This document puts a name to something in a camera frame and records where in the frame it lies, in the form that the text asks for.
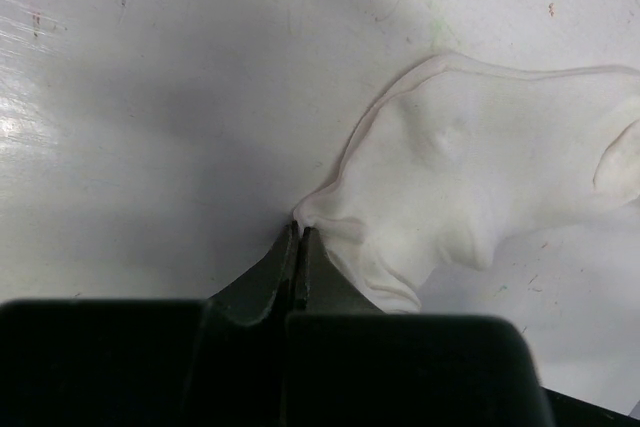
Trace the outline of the white sock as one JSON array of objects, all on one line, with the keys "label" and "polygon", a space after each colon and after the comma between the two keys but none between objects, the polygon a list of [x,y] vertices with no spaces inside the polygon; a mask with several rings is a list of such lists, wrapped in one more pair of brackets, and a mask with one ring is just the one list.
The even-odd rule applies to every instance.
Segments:
[{"label": "white sock", "polygon": [[460,54],[401,77],[357,125],[336,178],[295,208],[388,313],[416,313],[447,264],[597,218],[639,195],[639,73],[509,69]]}]

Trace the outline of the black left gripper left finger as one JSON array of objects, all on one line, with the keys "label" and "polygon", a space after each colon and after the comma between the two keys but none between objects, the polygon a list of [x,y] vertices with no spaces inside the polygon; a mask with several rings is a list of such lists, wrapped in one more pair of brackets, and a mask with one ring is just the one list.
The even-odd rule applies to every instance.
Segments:
[{"label": "black left gripper left finger", "polygon": [[205,299],[1,307],[5,426],[276,426],[299,232]]}]

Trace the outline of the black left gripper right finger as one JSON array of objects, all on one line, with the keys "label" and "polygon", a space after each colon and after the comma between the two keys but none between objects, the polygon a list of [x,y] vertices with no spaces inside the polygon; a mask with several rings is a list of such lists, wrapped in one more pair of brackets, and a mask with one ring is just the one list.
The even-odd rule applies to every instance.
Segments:
[{"label": "black left gripper right finger", "polygon": [[528,346],[504,319],[384,314],[301,243],[286,325],[288,426],[550,426]]}]

